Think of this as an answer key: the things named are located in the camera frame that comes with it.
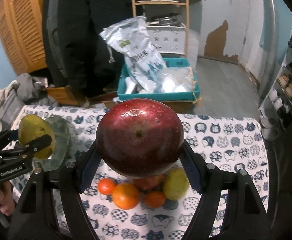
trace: brown stain on door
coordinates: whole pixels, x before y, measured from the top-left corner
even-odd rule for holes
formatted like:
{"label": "brown stain on door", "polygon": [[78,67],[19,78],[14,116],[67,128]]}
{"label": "brown stain on door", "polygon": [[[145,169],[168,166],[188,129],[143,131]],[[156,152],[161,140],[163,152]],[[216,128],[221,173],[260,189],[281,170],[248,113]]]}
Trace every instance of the brown stain on door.
{"label": "brown stain on door", "polygon": [[205,57],[238,63],[238,55],[232,55],[231,57],[227,54],[224,55],[227,41],[227,30],[228,22],[225,20],[220,27],[209,33],[205,45]]}

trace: table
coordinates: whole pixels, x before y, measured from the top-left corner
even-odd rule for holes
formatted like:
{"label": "table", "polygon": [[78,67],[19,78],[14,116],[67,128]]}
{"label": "table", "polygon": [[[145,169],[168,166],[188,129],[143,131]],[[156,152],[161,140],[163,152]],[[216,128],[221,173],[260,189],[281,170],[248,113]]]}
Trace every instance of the table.
{"label": "table", "polygon": [[[97,125],[107,111],[103,104],[98,104],[92,109],[25,106],[12,129],[17,129],[20,120],[27,114],[36,114],[43,119],[51,115],[64,117],[71,133],[66,163],[75,161],[82,152],[89,149],[95,140]],[[239,169],[246,169],[267,210],[268,160],[259,123],[251,118],[213,118],[190,114],[178,116],[184,127],[185,139],[194,152],[201,154],[207,163],[211,162],[222,170],[237,172]],[[14,145],[13,142],[7,148],[13,148]],[[181,167],[181,163],[178,161],[175,167]],[[183,199],[166,200],[165,204],[156,210],[147,207],[141,201],[134,209],[124,211],[114,205],[111,196],[97,192],[97,183],[105,177],[114,178],[117,182],[127,181],[127,178],[117,174],[101,161],[90,188],[80,196],[101,240],[182,238],[200,200],[199,194],[189,188]],[[13,179],[12,183],[19,192],[22,192],[28,178],[29,175],[23,175]],[[54,197],[60,227],[68,230],[58,191],[54,192]],[[220,231],[226,202],[227,190],[223,190],[211,236]]]}

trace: gray floor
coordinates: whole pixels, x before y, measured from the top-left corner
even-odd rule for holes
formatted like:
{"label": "gray floor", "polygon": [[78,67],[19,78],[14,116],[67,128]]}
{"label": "gray floor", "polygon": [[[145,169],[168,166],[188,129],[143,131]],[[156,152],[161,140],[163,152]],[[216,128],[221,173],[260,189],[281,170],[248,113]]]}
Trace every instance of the gray floor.
{"label": "gray floor", "polygon": [[202,101],[195,114],[260,118],[256,87],[238,65],[199,58],[196,71]]}

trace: metal screw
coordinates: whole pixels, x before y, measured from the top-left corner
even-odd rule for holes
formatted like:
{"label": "metal screw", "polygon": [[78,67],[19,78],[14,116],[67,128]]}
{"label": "metal screw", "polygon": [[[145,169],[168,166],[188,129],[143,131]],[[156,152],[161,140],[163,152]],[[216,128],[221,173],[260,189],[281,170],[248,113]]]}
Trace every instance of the metal screw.
{"label": "metal screw", "polygon": [[247,175],[247,171],[246,170],[240,170],[239,173],[243,176]]}
{"label": "metal screw", "polygon": [[207,163],[207,168],[210,169],[210,170],[213,170],[216,166],[212,163]]}
{"label": "metal screw", "polygon": [[35,168],[35,169],[34,169],[34,173],[35,173],[35,174],[39,174],[41,171],[42,171],[41,168]]}
{"label": "metal screw", "polygon": [[69,168],[69,169],[72,169],[75,167],[75,162],[69,162],[66,164],[66,167]]}

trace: shelving rack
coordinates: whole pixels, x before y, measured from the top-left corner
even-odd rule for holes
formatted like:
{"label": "shelving rack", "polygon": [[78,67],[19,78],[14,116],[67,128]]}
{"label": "shelving rack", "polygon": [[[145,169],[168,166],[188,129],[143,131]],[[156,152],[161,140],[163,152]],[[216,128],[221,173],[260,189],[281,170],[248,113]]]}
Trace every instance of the shelving rack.
{"label": "shelving rack", "polygon": [[287,68],[287,65],[289,63],[292,62],[292,42],[291,40],[288,42],[288,49],[287,49],[287,53],[284,57],[284,60],[282,62],[281,68],[278,72],[278,75],[275,79],[275,81],[273,82],[270,91],[268,92],[267,96],[265,97],[264,101],[261,103],[260,107],[259,107],[259,112],[261,113],[261,117],[268,117],[268,118],[275,118],[276,120],[279,121],[279,123],[281,124],[281,127],[284,130],[284,127],[282,125],[282,120],[279,118],[277,111],[273,105],[273,102],[271,102],[271,100],[269,99],[269,94],[271,93],[271,91],[273,91],[273,89],[276,89],[277,92],[280,93],[280,95],[282,95],[285,99],[285,102],[287,103],[287,105],[290,108],[290,112],[292,114],[292,100],[290,100],[287,95],[284,93],[284,89],[281,88],[281,86],[278,83],[278,78],[283,75],[284,73],[289,76],[289,78],[292,79],[292,73],[291,71]]}
{"label": "shelving rack", "polygon": [[179,1],[136,1],[132,0],[132,6],[133,6],[133,16],[137,16],[137,10],[136,6],[141,6],[141,5],[151,5],[151,4],[166,4],[166,5],[176,5],[176,6],[181,6],[185,7],[186,9],[186,40],[185,40],[185,55],[188,53],[188,39],[189,39],[189,25],[190,25],[190,15],[189,15],[189,0],[185,0],[185,2],[179,2]]}

